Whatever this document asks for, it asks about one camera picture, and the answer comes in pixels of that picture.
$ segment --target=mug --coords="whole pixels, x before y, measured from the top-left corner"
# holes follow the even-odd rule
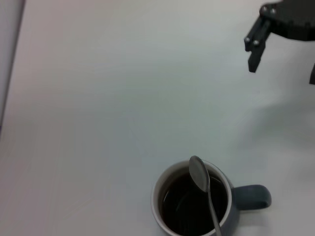
[[[271,195],[269,190],[262,185],[249,185],[234,188],[230,180],[215,165],[204,161],[208,172],[219,179],[224,185],[227,193],[227,209],[223,219],[220,221],[221,232],[223,236],[230,236],[239,221],[240,211],[256,210],[267,208],[271,205]],[[166,169],[157,180],[151,195],[151,208],[153,216],[159,226],[170,236],[181,236],[172,231],[163,221],[161,215],[161,206],[166,191],[173,180],[189,173],[189,161],[182,161]],[[216,230],[213,229],[204,236],[216,236]]]

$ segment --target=spoon handle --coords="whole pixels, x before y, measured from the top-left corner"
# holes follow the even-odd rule
[[[208,200],[209,200],[210,213],[211,213],[211,217],[213,220],[213,224],[215,225],[217,236],[222,236],[220,224],[219,224],[219,221],[217,218],[217,214],[216,214],[215,208],[213,207],[213,204],[212,204],[210,191],[208,191]]]

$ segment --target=mug rim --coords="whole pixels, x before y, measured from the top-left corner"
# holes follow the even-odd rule
[[[220,221],[220,226],[222,227],[223,224],[226,222],[227,218],[228,218],[228,215],[231,211],[231,206],[232,206],[232,191],[231,191],[231,186],[230,186],[230,183],[228,181],[228,179],[226,178],[226,176],[223,174],[223,172],[218,168],[216,167],[214,164],[208,162],[208,161],[205,161],[203,160],[207,169],[210,169],[212,171],[215,172],[215,174],[218,175],[219,179],[222,181],[222,183],[224,184],[224,187],[225,187],[225,190],[226,190],[226,193],[227,193],[227,207],[226,207],[226,211],[225,211],[225,214],[222,218],[222,220]],[[162,172],[162,174],[158,177],[155,185],[153,186],[153,189],[152,189],[152,194],[151,194],[151,208],[152,208],[152,213],[153,213],[153,216],[156,220],[156,222],[159,224],[159,226],[165,231],[167,232],[169,235],[171,236],[182,236],[182,235],[179,235],[177,233],[175,233],[174,231],[172,231],[166,224],[165,222],[162,220],[162,216],[159,212],[159,209],[158,209],[158,205],[156,206],[156,200],[158,198],[157,195],[157,191],[159,191],[161,189],[161,187],[163,186],[163,183],[160,183],[163,179],[163,177],[165,178],[168,178],[172,173],[174,173],[175,171],[177,170],[180,170],[184,167],[188,167],[189,166],[189,161],[186,160],[186,161],[180,161],[180,162],[177,162],[173,165],[171,165],[170,167],[168,167],[166,170],[164,170]],[[215,233],[216,229],[212,229],[210,232],[202,235],[202,236],[211,236]]]

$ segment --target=dark liquid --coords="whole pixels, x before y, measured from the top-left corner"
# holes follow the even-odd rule
[[[210,175],[211,198],[221,221],[227,208],[227,193],[224,185]],[[176,179],[163,200],[162,217],[166,225],[183,236],[200,236],[214,229],[208,194],[202,192],[189,173]]]

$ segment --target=mug handle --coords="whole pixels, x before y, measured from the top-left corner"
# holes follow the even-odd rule
[[[232,189],[239,210],[264,209],[271,205],[269,190],[262,185],[249,185]]]

